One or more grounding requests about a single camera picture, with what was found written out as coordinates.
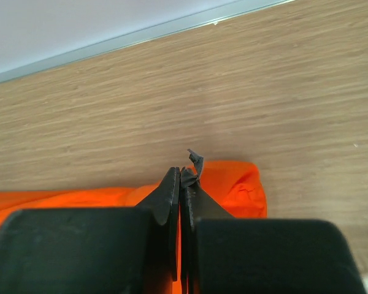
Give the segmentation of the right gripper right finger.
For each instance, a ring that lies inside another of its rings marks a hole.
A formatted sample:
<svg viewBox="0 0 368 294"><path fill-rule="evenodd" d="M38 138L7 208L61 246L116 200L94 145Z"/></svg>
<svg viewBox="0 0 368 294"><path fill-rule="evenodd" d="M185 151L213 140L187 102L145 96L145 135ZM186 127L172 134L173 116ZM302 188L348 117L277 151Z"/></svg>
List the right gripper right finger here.
<svg viewBox="0 0 368 294"><path fill-rule="evenodd" d="M331 222L236 218L200 184L190 152L180 191L183 293L364 293L350 248Z"/></svg>

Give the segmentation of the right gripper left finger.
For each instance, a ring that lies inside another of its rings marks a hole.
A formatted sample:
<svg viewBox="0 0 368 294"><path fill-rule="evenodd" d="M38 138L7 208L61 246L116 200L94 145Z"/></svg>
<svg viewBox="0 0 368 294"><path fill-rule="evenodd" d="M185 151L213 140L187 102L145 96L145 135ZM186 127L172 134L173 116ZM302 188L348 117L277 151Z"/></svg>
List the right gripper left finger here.
<svg viewBox="0 0 368 294"><path fill-rule="evenodd" d="M0 293L171 293L180 170L133 207L22 209L0 226Z"/></svg>

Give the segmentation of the orange t shirt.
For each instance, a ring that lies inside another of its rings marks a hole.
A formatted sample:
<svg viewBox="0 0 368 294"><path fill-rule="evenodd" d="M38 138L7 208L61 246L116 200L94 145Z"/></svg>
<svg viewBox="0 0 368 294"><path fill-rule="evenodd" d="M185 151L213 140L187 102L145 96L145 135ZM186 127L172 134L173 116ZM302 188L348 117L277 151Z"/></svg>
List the orange t shirt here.
<svg viewBox="0 0 368 294"><path fill-rule="evenodd" d="M171 293L183 293L180 282L182 261L180 191L183 168L179 170L177 280L172 284ZM160 183L161 181L139 188L0 192L0 226L12 213L22 209L133 207L154 191ZM200 184L209 196L234 217L266 219L266 196L259 171L254 164L237 161L204 163Z"/></svg>

